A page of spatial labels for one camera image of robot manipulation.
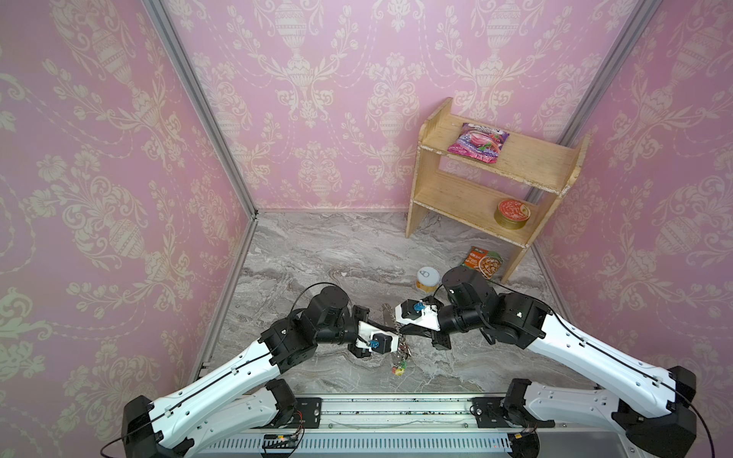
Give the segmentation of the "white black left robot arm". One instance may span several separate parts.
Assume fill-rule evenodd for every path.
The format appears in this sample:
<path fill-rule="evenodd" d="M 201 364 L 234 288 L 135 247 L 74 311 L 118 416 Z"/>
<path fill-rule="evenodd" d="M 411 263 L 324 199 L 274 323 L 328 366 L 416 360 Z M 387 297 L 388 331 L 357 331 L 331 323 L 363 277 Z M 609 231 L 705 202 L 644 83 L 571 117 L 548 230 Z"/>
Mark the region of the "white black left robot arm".
<path fill-rule="evenodd" d="M 350 316 L 347 292 L 333 282 L 318 286 L 322 290 L 308 307 L 293 307 L 240 354 L 198 381 L 156 400 L 141 395 L 128 402 L 120 437 L 102 446 L 99 455 L 108 457 L 115 444 L 123 446 L 127 457 L 192 452 L 198 444 L 193 430 L 237 397 L 305 362 L 319 343 L 355 343 L 358 321 Z"/>

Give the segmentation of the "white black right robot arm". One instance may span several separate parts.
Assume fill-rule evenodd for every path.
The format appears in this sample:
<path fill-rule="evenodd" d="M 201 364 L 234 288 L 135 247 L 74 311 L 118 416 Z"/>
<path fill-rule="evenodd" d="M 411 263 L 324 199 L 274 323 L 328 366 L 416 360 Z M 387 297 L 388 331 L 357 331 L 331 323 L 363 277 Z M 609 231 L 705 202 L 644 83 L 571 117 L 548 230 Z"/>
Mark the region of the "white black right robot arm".
<path fill-rule="evenodd" d="M 450 348 L 450 337 L 473 330 L 491 345 L 514 345 L 552 359 L 595 383 L 560 389 L 514 379 L 500 409 L 513 426 L 536 429 L 580 424 L 621 433 L 656 457 L 686 456 L 706 421 L 694 407 L 696 375 L 683 366 L 660 368 L 633 358 L 570 324 L 550 305 L 496 284 L 465 266 L 442 278 L 447 299 L 406 300 L 395 309 L 404 335 Z"/>

